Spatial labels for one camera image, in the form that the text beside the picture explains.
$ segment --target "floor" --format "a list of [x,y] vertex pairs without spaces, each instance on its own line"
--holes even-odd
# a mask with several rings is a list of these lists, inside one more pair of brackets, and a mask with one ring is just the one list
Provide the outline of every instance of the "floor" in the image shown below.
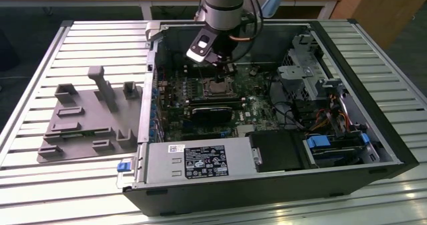
[[[162,7],[154,18],[193,19],[197,7]],[[3,30],[21,57],[21,64],[0,71],[0,129],[3,129],[38,69],[63,20],[141,20],[138,7],[55,7],[47,16],[42,8],[0,8]],[[427,95],[427,3],[386,51],[404,72]]]

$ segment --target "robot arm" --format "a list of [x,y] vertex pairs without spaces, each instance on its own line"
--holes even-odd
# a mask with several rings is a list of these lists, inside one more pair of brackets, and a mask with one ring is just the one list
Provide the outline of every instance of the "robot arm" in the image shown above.
[[[281,5],[282,0],[203,0],[203,11],[206,25],[202,28],[190,49],[187,56],[198,63],[209,63],[217,66],[218,71],[223,72],[225,65],[239,60],[250,51],[233,58],[233,51],[238,42],[254,42],[254,39],[263,29],[263,16],[271,17]],[[253,37],[239,37],[243,8],[251,11],[255,17],[255,31]]]

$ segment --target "metal frame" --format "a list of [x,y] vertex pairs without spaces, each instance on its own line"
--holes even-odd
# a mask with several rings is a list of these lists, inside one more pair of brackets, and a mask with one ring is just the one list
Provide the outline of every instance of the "metal frame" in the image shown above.
[[[143,21],[79,21],[79,25],[121,25],[143,24]],[[425,99],[397,100],[405,96],[409,98],[417,95],[412,92],[412,82],[402,76],[402,71],[382,59],[384,51],[373,43],[370,36],[361,34],[347,20],[321,21],[323,28],[329,32],[338,49],[343,50],[345,58],[350,66],[362,79],[362,82],[374,97],[377,104],[385,112],[390,122],[396,126],[406,145],[410,147],[421,165],[405,174],[393,179],[374,182],[351,195],[335,198],[321,198],[282,202],[269,205],[242,207],[237,209],[214,210],[198,214],[186,214],[174,217],[147,217],[141,210],[122,195],[122,190],[117,188],[117,165],[126,157],[123,156],[97,157],[90,160],[77,160],[67,163],[55,163],[50,166],[34,163],[38,156],[38,148],[42,145],[41,133],[46,129],[46,120],[50,119],[50,109],[57,104],[57,99],[50,96],[54,92],[54,84],[63,79],[71,79],[86,72],[87,63],[67,63],[73,59],[59,59],[54,61],[53,67],[47,68],[50,58],[55,59],[54,50],[63,44],[79,44],[82,36],[69,36],[66,29],[61,28],[53,45],[37,70],[35,77],[30,82],[29,89],[23,95],[19,105],[11,116],[11,120],[0,135],[2,141],[2,169],[0,169],[0,217],[3,224],[286,224],[318,225],[318,224],[409,224],[425,223],[427,219],[427,125],[424,116],[408,116],[409,109],[426,108]],[[87,39],[101,40],[106,36],[101,30],[83,30],[93,34]],[[133,41],[146,41],[143,29],[130,29],[134,35],[126,38]],[[369,45],[368,48],[376,51],[350,51],[350,46]],[[141,69],[134,64],[135,57],[110,58],[111,63],[121,66],[121,75],[111,75],[107,79],[118,82],[134,80],[134,73]],[[378,73],[377,67],[389,68],[393,73]],[[331,73],[335,75],[333,65],[329,65]],[[365,71],[374,71],[368,76]],[[79,89],[91,85],[78,85]],[[21,136],[11,133],[18,130]],[[123,182],[129,183],[134,179],[129,174],[123,176]]]
[[[337,0],[322,1],[282,1],[281,7],[303,7],[303,6],[319,6],[322,7],[318,19],[329,19],[337,6]],[[141,1],[141,8],[145,20],[153,20],[153,7],[154,6],[198,6],[199,1]]]
[[[319,6],[322,7],[318,19],[331,17],[337,0],[323,1],[283,1],[281,6]],[[198,1],[146,1],[146,0],[123,0],[123,1],[15,1],[2,0],[0,7],[141,7],[145,20],[153,20],[153,6],[198,6]]]

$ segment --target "blue drive latch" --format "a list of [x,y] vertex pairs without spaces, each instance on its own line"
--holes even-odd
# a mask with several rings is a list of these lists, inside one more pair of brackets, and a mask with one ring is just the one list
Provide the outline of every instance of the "blue drive latch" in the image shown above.
[[131,172],[131,161],[126,161],[126,162],[121,162],[118,164],[118,172],[123,173],[123,172]]
[[318,147],[329,147],[331,146],[330,140],[329,140],[329,136],[326,135],[319,135],[319,136],[311,136],[307,139],[307,144],[309,147],[313,148],[318,148]]

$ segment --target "metal bracket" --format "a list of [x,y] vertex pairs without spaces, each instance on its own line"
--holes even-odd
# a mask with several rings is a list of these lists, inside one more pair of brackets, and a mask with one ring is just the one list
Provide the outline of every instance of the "metal bracket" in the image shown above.
[[310,68],[302,66],[281,66],[278,67],[279,74],[283,79],[295,80],[313,77],[314,73]]
[[161,37],[162,23],[161,21],[150,21],[146,26],[146,38],[147,41],[154,41]]

